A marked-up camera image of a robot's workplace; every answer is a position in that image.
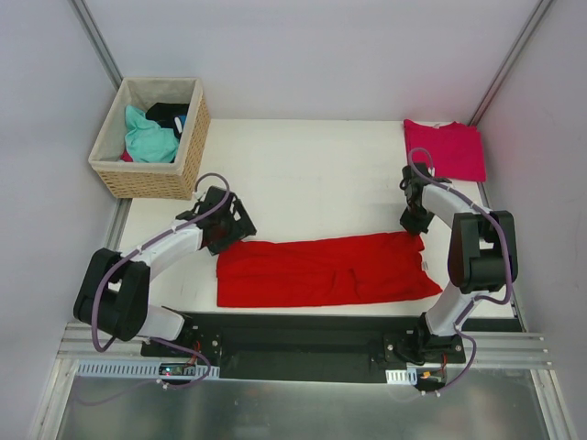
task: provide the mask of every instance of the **teal cloth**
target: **teal cloth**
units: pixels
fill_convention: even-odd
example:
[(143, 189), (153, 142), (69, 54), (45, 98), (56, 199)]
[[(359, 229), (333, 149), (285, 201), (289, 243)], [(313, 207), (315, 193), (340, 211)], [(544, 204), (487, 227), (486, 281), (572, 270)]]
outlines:
[(149, 121), (145, 112), (132, 105), (127, 105), (125, 119), (127, 152), (135, 162), (173, 162), (180, 141), (171, 128), (161, 128), (155, 121)]

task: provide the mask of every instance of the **table top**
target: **table top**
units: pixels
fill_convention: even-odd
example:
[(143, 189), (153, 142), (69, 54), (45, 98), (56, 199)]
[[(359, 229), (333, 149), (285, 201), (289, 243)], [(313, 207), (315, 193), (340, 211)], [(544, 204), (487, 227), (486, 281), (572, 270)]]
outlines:
[[(406, 163), (400, 121), (300, 121), (213, 119), (200, 175), (224, 175), (242, 200), (258, 234), (273, 242), (400, 231), (405, 209), (399, 189)], [(210, 178), (203, 182), (221, 186)], [(481, 203), (477, 183), (455, 187)], [(166, 228), (193, 202), (134, 199), (120, 248), (132, 248)], [(422, 235), (428, 276), (449, 281), (450, 229), (437, 217)], [(216, 259), (196, 252), (150, 285), (150, 303), (184, 312), (417, 316), (437, 296), (417, 301), (295, 308), (225, 308), (216, 305)], [(504, 292), (494, 294), (503, 297)], [(511, 318), (510, 306), (482, 302), (472, 316)]]

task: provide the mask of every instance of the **white wall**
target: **white wall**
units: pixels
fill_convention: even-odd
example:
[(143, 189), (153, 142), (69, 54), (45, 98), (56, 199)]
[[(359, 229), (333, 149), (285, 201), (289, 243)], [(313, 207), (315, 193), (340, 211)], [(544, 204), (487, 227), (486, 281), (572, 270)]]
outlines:
[(17, 440), (113, 213), (87, 155), (115, 91), (68, 2), (0, 10), (0, 437)]
[(125, 76), (213, 117), (468, 122), (537, 0), (86, 0)]
[(516, 220), (520, 291), (587, 438), (587, 3), (557, 2), (481, 123), (494, 207)]

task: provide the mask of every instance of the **woven basket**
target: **woven basket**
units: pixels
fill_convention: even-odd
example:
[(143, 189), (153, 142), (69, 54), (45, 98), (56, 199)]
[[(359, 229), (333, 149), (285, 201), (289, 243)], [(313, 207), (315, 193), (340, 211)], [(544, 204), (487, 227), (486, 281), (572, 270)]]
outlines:
[[(175, 161), (120, 161), (127, 133), (127, 105), (147, 111), (158, 102), (190, 104)], [(200, 169), (209, 125), (210, 115), (200, 80), (125, 78), (98, 134), (89, 162), (115, 197), (189, 200)]]

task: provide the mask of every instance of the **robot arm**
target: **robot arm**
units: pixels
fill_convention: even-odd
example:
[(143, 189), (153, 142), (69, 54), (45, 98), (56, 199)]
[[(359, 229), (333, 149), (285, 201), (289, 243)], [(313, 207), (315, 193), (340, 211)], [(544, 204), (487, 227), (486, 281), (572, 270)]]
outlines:
[[(426, 164), (417, 169), (432, 178)], [(400, 220), (413, 235), (426, 233), (434, 215), (451, 228), (449, 284), (436, 304), (423, 313), (414, 332), (400, 341), (395, 354), (404, 361), (422, 365), (439, 353), (462, 347), (455, 325), (462, 325), (476, 306), (477, 297), (498, 292), (505, 283), (504, 257), (499, 237), (490, 222), (457, 195), (421, 179), (411, 167), (403, 169), (407, 207)], [(447, 182), (445, 179), (434, 179)], [(514, 218), (507, 211), (484, 209), (502, 228), (506, 238), (512, 280), (517, 276)]]
[[(184, 317), (170, 309), (149, 304), (149, 286), (159, 274), (184, 256), (208, 248), (212, 255), (226, 250), (232, 243), (257, 233), (242, 202), (230, 192), (224, 204), (226, 191), (210, 187), (204, 200), (198, 200), (191, 211), (175, 218), (163, 231), (139, 249), (139, 253), (118, 269), (99, 303), (98, 329), (122, 341), (135, 336), (159, 337), (175, 340), (185, 327)], [(201, 221), (197, 216), (216, 208)], [(92, 323), (92, 309), (98, 286), (106, 273), (121, 259), (136, 249), (120, 253), (102, 248), (94, 253), (73, 307), (73, 315), (80, 321)]]

